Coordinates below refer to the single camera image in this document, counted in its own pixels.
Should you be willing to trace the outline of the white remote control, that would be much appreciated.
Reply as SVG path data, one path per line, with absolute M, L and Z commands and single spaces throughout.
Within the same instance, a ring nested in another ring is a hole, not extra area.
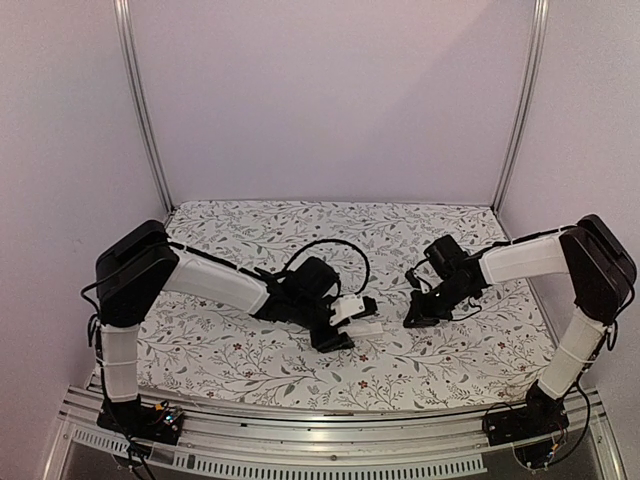
M 348 324 L 338 328 L 340 333 L 346 333 L 352 339 L 380 336 L 384 330 L 380 323 Z

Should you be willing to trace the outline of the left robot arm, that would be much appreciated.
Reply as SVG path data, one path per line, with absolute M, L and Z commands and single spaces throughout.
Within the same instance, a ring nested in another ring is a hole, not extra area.
M 111 419 L 128 434 L 148 426 L 136 401 L 137 338 L 141 323 L 163 292 L 177 292 L 233 307 L 260 320 L 288 322 L 310 332 L 321 353 L 346 348 L 341 324 L 364 311 L 356 294 L 341 292 L 339 275 L 317 257 L 297 269 L 249 271 L 171 240 L 162 223 L 149 220 L 103 252 L 96 280 L 82 289 L 96 294 L 99 361 Z

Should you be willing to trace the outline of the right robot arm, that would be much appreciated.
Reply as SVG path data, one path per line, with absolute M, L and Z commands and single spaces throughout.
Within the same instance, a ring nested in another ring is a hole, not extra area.
M 517 427 L 537 436 L 552 424 L 552 401 L 564 397 L 590 368 L 618 318 L 636 297 L 636 262 L 596 214 L 576 223 L 496 242 L 475 253 L 450 235 L 434 240 L 425 260 L 440 282 L 411 293 L 407 328 L 426 328 L 453 318 L 454 309 L 485 290 L 515 280 L 531 284 L 555 333 L 557 349 L 532 386 L 536 398 L 517 415 Z

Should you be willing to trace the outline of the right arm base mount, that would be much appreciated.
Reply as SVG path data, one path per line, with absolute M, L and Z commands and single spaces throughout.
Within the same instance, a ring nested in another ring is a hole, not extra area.
M 491 446 L 528 440 L 559 432 L 569 426 L 563 399 L 553 399 L 534 384 L 518 408 L 487 412 L 482 430 Z

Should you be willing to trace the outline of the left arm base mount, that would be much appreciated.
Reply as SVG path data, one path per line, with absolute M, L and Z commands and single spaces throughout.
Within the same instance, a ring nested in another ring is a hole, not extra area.
M 127 438 L 177 445 L 184 423 L 184 410 L 163 401 L 145 406 L 141 398 L 126 402 L 103 401 L 97 426 Z

